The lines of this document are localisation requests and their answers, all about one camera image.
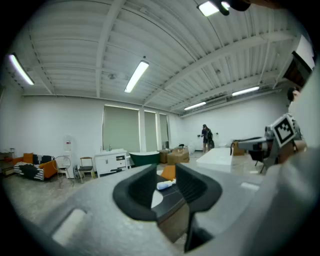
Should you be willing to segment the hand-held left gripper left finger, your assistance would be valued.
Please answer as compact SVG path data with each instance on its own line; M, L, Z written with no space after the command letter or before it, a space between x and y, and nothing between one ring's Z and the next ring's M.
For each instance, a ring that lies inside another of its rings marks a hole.
M142 170L120 181L113 189L112 197L117 207L137 221L154 222L153 193L157 186L157 165L143 166Z

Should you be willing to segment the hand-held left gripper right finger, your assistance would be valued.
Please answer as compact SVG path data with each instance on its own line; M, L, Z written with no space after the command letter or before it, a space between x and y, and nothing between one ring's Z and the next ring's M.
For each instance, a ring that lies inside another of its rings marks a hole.
M214 238L200 226L196 213L209 211L221 197L223 189L216 180L180 163L175 166L175 174L176 185L189 208L184 244L184 251L189 252Z

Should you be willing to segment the white pump bottle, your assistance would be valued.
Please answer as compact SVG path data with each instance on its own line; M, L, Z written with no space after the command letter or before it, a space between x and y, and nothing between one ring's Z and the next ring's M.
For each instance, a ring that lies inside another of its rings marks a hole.
M170 188L172 185L175 185L175 184L176 184L176 179L158 182L156 184L156 189L158 191L162 191L162 190L165 190L167 188Z

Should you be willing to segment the white cube table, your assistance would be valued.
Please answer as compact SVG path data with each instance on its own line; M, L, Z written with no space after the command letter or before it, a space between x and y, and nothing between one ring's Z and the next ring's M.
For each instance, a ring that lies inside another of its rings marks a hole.
M203 156L198 158L198 164L208 165L231 165L233 158L233 149L229 147L213 148Z

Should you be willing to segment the orange cushion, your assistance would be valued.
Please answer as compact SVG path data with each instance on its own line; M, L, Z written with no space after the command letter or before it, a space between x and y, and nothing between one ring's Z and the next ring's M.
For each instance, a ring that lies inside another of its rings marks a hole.
M167 180L173 181L176 178L176 166L166 165L160 176Z

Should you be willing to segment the large cardboard box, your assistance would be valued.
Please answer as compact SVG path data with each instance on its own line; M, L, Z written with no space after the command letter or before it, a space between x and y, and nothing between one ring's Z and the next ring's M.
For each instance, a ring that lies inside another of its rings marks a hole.
M187 147L175 148L171 153L167 154L167 164L175 165L179 163L188 163L190 161L190 153Z

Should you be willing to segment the dark green bathtub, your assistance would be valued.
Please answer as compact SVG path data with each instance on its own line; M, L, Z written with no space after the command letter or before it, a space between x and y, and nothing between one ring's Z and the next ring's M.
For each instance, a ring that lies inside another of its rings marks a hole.
M158 151L130 152L129 155L136 167L150 164L157 165L160 162L160 153Z

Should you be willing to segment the white vanity cabinet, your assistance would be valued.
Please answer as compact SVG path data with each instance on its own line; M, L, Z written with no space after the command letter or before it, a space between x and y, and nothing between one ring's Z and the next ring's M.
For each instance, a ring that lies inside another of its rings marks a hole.
M102 176L125 171L128 169L127 151L124 149L112 149L94 156L97 176Z

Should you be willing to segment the small cardboard box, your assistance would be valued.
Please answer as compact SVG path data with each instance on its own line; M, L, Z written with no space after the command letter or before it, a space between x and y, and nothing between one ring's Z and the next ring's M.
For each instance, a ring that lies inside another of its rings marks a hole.
M161 164L166 164L168 162L168 154L172 152L171 149L165 148L158 151L159 152L159 162Z

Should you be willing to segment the ceiling tube light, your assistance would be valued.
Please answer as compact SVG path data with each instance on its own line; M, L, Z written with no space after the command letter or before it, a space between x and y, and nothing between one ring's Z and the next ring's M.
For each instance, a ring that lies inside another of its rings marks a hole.
M191 105L191 106L188 106L188 107L185 107L184 110L185 111L189 111L189 110L192 110L192 109L195 109L195 108L199 108L199 107L204 106L204 105L206 105L205 101L197 103L197 104L194 104L194 105Z
M19 73L19 75L23 78L23 80L30 86L34 85L34 81L32 78L27 74L25 69L22 67L21 63L19 62L18 58L15 54L9 55L9 60L11 64L13 65L14 69Z
M230 14L231 6L224 0L206 0L197 5L197 9L205 16L209 17L216 13L221 13L224 16Z
M141 60L138 66L136 67L135 71L133 72L132 76L130 77L124 92L125 93L131 93L141 76L144 74L144 72L148 69L149 63Z
M246 89L243 89L243 90L239 90L239 91L233 92L232 96L233 97L240 96L240 95L243 95L243 94L255 92L255 91L259 90L259 89L260 89L259 86L253 86L253 87L250 87L250 88L246 88Z

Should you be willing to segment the wooden chair with dark seat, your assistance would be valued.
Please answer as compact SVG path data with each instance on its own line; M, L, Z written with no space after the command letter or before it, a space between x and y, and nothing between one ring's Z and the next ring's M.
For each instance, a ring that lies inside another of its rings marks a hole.
M92 179L96 178L93 158L90 156L84 156L80 158L80 165L77 170L82 183L86 174L90 174Z

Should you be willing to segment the narrow window blind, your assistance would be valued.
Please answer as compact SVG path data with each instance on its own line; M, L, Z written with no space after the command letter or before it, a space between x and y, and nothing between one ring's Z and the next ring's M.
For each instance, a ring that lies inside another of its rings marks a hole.
M160 114L159 119L160 119L161 147L162 149L165 149L165 148L168 148L168 143L169 143L167 116L165 114Z
M146 151L157 151L156 114L144 112Z

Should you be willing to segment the wide window blind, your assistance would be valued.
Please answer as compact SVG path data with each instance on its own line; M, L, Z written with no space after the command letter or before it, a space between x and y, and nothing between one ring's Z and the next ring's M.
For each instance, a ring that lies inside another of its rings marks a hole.
M102 125L103 149L140 151L139 111L136 109L105 106Z

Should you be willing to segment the white water dispenser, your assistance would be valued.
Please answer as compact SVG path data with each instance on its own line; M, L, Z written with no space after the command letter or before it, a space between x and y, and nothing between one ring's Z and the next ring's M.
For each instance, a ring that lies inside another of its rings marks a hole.
M64 150L64 156L66 158L65 164L67 169L67 176L69 179L74 179L74 163L73 163L73 140L70 135L65 135L63 137L63 150Z

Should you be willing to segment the orange sofa with striped throw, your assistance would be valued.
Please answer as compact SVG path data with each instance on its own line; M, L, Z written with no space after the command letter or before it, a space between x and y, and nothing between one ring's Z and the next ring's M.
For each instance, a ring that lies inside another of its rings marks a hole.
M15 173L27 179L44 181L58 173L57 162L53 156L25 153L23 157L12 159Z

